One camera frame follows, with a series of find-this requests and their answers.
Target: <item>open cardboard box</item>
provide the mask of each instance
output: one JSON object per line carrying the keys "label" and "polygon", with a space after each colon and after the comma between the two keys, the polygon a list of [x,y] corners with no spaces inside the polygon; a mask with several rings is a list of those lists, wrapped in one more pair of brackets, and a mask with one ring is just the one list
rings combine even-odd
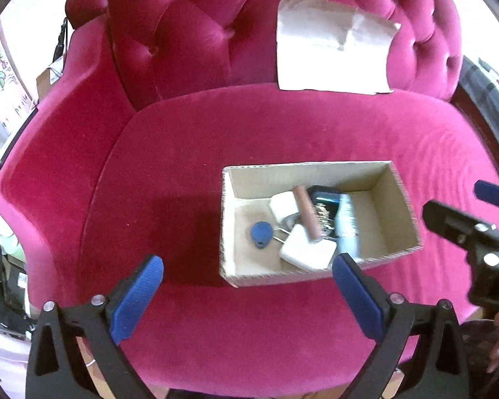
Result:
{"label": "open cardboard box", "polygon": [[361,268],[384,264],[421,248],[414,213],[390,161],[229,166],[222,177],[220,275],[234,287],[331,276],[330,268],[305,271],[282,260],[281,243],[276,240],[264,249],[251,241],[250,229],[255,222],[266,221],[277,227],[268,206],[270,197],[297,185],[332,186],[351,195]]}

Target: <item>screw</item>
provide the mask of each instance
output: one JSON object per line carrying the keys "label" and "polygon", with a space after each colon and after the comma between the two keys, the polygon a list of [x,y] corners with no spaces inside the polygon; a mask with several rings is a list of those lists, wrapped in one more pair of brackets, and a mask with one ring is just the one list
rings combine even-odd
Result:
{"label": "screw", "polygon": [[488,225],[483,224],[483,223],[478,223],[475,225],[475,229],[478,232],[486,232],[488,229],[490,229],[490,227]]}
{"label": "screw", "polygon": [[483,260],[490,267],[494,267],[497,264],[499,264],[499,257],[493,253],[489,253],[489,254],[484,255]]}
{"label": "screw", "polygon": [[102,294],[97,294],[90,299],[90,303],[94,306],[100,306],[105,303],[105,297]]}
{"label": "screw", "polygon": [[55,308],[55,303],[52,301],[46,302],[43,306],[43,310],[45,312],[51,311],[53,308]]}
{"label": "screw", "polygon": [[392,293],[390,294],[390,301],[394,304],[402,304],[405,301],[405,297],[400,293]]}
{"label": "screw", "polygon": [[453,307],[453,305],[451,304],[451,302],[449,300],[446,300],[445,298],[440,300],[440,304],[442,305],[442,307],[444,309],[451,309]]}

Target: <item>pink velvet armchair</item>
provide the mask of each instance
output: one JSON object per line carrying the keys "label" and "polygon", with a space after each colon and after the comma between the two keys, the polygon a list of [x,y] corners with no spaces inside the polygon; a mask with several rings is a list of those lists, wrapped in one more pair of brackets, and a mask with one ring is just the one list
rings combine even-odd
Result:
{"label": "pink velvet armchair", "polygon": [[[280,91],[279,0],[68,0],[64,76],[0,171],[36,306],[88,301],[156,253],[165,281],[123,344],[145,381],[275,396],[354,377],[373,344],[331,280],[220,279],[222,168],[393,160],[418,216],[436,198],[498,227],[472,186],[499,178],[447,102],[462,60],[452,0],[334,1],[401,23],[392,94]],[[423,250],[369,273],[413,302],[449,298],[464,319],[464,253],[419,226]]]}

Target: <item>white paper sheet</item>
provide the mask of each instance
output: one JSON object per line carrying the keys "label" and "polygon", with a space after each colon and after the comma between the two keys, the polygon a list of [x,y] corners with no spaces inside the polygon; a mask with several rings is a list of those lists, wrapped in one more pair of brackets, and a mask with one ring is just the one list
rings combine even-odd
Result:
{"label": "white paper sheet", "polygon": [[327,0],[281,0],[277,76],[282,90],[389,93],[386,60],[400,24]]}

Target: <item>blue key fob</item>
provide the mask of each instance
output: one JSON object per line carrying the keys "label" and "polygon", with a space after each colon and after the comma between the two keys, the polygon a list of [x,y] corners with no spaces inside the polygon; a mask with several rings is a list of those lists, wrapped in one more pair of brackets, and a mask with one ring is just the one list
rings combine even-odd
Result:
{"label": "blue key fob", "polygon": [[273,237],[273,228],[268,222],[257,222],[251,227],[251,241],[259,249],[264,249]]}

